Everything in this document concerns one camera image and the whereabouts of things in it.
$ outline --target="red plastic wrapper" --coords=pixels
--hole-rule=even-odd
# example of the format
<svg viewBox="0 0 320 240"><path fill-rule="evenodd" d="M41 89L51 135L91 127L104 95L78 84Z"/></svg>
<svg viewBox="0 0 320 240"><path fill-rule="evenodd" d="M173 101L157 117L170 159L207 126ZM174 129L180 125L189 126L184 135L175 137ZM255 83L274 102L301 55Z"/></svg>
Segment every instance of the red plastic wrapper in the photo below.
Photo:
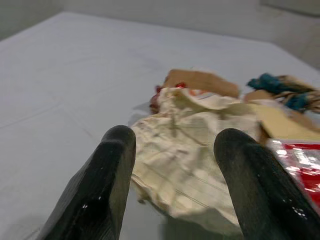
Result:
<svg viewBox="0 0 320 240"><path fill-rule="evenodd" d="M320 142L270 139L268 147L319 214Z"/></svg>

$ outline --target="white wall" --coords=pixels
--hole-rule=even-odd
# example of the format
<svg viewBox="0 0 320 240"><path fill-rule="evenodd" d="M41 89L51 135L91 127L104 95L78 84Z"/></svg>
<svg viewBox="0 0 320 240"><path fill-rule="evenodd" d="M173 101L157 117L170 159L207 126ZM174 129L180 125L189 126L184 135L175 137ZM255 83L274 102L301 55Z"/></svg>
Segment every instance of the white wall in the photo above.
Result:
<svg viewBox="0 0 320 240"><path fill-rule="evenodd" d="M61 9L60 0L0 0L0 40L51 17Z"/></svg>
<svg viewBox="0 0 320 240"><path fill-rule="evenodd" d="M261 6L259 0L64 1L72 12L273 42L320 68L319 19Z"/></svg>

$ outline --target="brown cardboard piece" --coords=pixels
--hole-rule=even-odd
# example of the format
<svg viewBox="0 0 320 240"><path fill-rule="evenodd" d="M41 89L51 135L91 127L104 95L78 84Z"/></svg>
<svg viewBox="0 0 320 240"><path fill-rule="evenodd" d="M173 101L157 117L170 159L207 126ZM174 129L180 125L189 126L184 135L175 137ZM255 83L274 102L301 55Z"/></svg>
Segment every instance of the brown cardboard piece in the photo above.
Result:
<svg viewBox="0 0 320 240"><path fill-rule="evenodd" d="M187 88L206 90L221 96L239 97L236 84L208 72L172 69L165 79L163 87L174 88L179 83L185 83Z"/></svg>
<svg viewBox="0 0 320 240"><path fill-rule="evenodd" d="M253 91L248 93L245 97L244 97L244 101L245 102L250 102L252 100L263 100L263 99L268 99L268 100L274 100L272 94L270 94L269 92L265 91L265 90L257 90L257 91ZM279 119L278 121L272 121L273 123L273 127L271 122L265 122L260 126L260 139L259 142L261 144L265 144L268 140L268 138L270 137L274 137L274 136L270 136L270 130L271 128L278 128L280 127L281 129L287 129L288 125L290 124L289 121L290 120L294 123L296 123L296 128L293 129L295 130L294 134L297 135L297 129L300 129L301 131L301 136L306 135L307 132L309 133L308 135L306 135L308 138L310 137L310 135L312 135L312 139L313 138L317 138L316 134L320 133L320 128L314 124L308 117L306 117L305 115L301 114L300 112L291 110L289 113L289 116L287 116L287 120L283 118L283 116L280 116L281 112L277 112L274 111L274 114L279 113L278 116L274 116L273 119Z"/></svg>

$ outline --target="white table surface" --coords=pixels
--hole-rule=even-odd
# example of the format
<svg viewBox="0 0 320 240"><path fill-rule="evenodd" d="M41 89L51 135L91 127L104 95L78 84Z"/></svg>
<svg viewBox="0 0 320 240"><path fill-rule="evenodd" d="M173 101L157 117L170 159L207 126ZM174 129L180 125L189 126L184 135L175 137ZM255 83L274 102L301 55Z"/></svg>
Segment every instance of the white table surface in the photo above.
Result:
<svg viewBox="0 0 320 240"><path fill-rule="evenodd" d="M320 79L270 43L68 12L1 41L0 239L33 239L106 130L147 116L154 86L191 67L244 92L265 72ZM167 219L131 189L120 239L223 237Z"/></svg>

